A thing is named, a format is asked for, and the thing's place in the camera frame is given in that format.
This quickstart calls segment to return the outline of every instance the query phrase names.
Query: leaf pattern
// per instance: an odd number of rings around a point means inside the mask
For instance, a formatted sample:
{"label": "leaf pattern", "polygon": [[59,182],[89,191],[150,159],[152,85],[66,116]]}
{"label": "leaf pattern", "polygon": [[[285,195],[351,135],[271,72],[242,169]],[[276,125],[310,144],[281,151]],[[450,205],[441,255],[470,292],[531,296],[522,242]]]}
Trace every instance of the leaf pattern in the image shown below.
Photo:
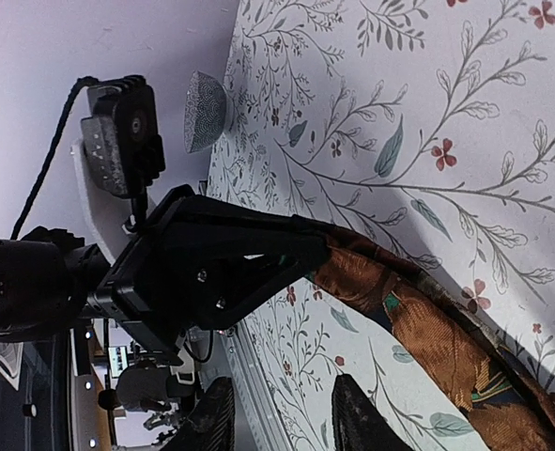
{"label": "leaf pattern", "polygon": [[473,432],[473,428],[465,418],[449,413],[436,412],[429,417],[429,423],[439,437],[458,437]]}
{"label": "leaf pattern", "polygon": [[400,345],[392,347],[392,357],[396,362],[400,362],[401,364],[409,364],[415,360],[412,358],[412,355]]}
{"label": "leaf pattern", "polygon": [[[520,0],[454,3],[241,2],[234,126],[208,192],[355,229],[461,287],[484,281],[488,321],[553,397],[555,25],[538,29]],[[395,340],[305,284],[244,321],[292,449],[333,446],[340,371],[414,449],[485,449],[440,393],[409,399],[421,369]]]}
{"label": "leaf pattern", "polygon": [[413,199],[410,201],[410,205],[414,209],[416,209],[419,212],[419,214],[421,214],[425,218],[425,220],[427,220],[429,224],[431,224],[437,230],[439,230],[444,235],[446,235],[446,237],[450,241],[453,240],[450,234],[448,233],[448,230],[446,230],[446,226],[444,225],[444,223],[439,219],[436,213],[433,210],[431,210],[429,206],[422,199]]}
{"label": "leaf pattern", "polygon": [[338,311],[338,310],[336,310],[332,307],[331,308],[331,316],[333,317],[333,319],[335,319],[335,321],[340,326],[342,326],[347,331],[353,332],[354,334],[357,334],[359,332],[354,328],[354,326],[352,325],[352,323],[348,319],[346,311],[344,311],[344,310]]}
{"label": "leaf pattern", "polygon": [[402,147],[403,130],[402,130],[403,117],[400,117],[400,123],[398,128],[392,135],[386,144],[383,146],[381,153],[379,153],[378,162],[375,164],[375,172],[378,173],[380,177],[388,177],[396,164],[396,159],[400,153],[400,148]]}

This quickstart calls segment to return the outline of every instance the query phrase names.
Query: robotic arm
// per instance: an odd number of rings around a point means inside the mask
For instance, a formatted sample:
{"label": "robotic arm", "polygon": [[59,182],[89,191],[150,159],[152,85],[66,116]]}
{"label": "robotic arm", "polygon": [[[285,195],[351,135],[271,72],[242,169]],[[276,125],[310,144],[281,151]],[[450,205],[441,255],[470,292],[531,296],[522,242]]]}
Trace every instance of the robotic arm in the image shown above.
{"label": "robotic arm", "polygon": [[152,88],[129,76],[95,84],[87,97],[91,117],[75,161],[95,186],[84,202],[108,194],[130,201],[127,235],[85,246],[38,227],[0,240],[0,341],[112,318],[157,360],[178,365],[190,327],[227,329],[327,260],[324,240],[300,219],[195,195],[188,185],[148,214],[146,188],[165,168]]}

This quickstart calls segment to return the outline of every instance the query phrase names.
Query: black metal bracket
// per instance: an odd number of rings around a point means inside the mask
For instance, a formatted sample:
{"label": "black metal bracket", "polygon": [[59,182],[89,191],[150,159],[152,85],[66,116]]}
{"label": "black metal bracket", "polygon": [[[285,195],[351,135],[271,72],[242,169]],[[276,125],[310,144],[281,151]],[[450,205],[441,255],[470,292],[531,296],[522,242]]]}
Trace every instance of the black metal bracket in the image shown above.
{"label": "black metal bracket", "polygon": [[297,218],[172,190],[152,212],[89,304],[157,359],[178,362],[196,324],[227,329],[329,258]]}

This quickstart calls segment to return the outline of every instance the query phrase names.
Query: paisley fabric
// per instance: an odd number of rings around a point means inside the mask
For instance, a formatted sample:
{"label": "paisley fabric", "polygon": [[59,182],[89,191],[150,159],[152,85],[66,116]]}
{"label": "paisley fabric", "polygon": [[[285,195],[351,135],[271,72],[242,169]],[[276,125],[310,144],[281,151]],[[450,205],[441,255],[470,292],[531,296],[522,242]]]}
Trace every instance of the paisley fabric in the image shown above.
{"label": "paisley fabric", "polygon": [[389,330],[493,450],[555,450],[555,405],[516,357],[423,270],[312,222],[331,259],[314,283]]}

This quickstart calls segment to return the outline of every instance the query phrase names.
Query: white wall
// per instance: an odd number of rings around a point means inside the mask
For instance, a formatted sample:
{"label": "white wall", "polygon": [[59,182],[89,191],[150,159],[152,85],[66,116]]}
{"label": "white wall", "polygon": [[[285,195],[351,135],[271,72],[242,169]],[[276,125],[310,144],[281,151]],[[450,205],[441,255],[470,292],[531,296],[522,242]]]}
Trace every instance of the white wall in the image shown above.
{"label": "white wall", "polygon": [[[152,195],[208,173],[208,153],[183,150],[183,103],[194,70],[223,79],[239,0],[0,0],[0,238],[35,180],[77,77],[145,75],[156,92],[167,171]],[[86,236],[69,145],[88,116],[85,93],[23,232],[37,225]],[[146,444],[147,415],[121,420],[121,444]]]}

